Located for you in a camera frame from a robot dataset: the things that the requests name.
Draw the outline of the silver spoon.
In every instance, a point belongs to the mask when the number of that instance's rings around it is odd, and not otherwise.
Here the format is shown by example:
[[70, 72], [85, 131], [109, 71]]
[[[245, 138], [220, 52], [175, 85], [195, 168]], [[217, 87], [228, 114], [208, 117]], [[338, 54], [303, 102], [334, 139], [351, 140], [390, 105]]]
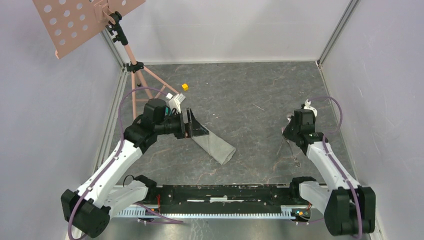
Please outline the silver spoon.
[[292, 146], [290, 144], [290, 141], [284, 136], [284, 131], [285, 131], [285, 129], [286, 129], [287, 126], [288, 126], [288, 124], [286, 126], [282, 126], [281, 127], [282, 140], [281, 140], [281, 143], [279, 145], [279, 148], [278, 148], [278, 151], [276, 153], [276, 156], [279, 156], [280, 155], [280, 152], [281, 152], [283, 146], [288, 146], [288, 149], [289, 149], [290, 153], [292, 155], [294, 155], [294, 152], [293, 152]]

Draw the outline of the grey cloth napkin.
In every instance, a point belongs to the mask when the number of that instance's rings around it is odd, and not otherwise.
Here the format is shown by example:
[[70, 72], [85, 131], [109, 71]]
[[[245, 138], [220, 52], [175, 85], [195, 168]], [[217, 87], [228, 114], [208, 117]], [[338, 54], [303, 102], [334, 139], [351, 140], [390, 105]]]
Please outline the grey cloth napkin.
[[206, 128], [209, 134], [192, 138], [205, 152], [220, 165], [228, 163], [236, 152], [236, 148]]

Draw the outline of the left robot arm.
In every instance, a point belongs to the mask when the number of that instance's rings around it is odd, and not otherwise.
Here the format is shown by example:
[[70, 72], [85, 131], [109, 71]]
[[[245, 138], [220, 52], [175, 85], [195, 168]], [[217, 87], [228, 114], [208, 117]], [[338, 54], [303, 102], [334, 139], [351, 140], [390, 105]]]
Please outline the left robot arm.
[[73, 229], [96, 238], [120, 211], [136, 202], [153, 203], [157, 190], [140, 180], [113, 192], [115, 184], [127, 169], [138, 160], [160, 135], [174, 135], [176, 139], [207, 136], [209, 131], [196, 120], [192, 110], [172, 111], [162, 99], [150, 99], [127, 128], [105, 162], [76, 190], [65, 190], [61, 197], [67, 237], [74, 239]]

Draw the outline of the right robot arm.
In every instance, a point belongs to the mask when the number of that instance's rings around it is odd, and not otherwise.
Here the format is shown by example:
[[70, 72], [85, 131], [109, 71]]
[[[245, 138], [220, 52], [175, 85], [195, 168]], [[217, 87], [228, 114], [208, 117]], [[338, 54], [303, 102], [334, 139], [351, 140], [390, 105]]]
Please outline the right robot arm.
[[333, 236], [356, 236], [376, 229], [376, 194], [370, 186], [362, 186], [343, 167], [327, 137], [315, 128], [316, 115], [310, 109], [296, 109], [282, 135], [295, 143], [315, 165], [326, 187], [315, 179], [297, 177], [289, 189], [295, 204], [311, 203], [323, 214], [327, 230]]

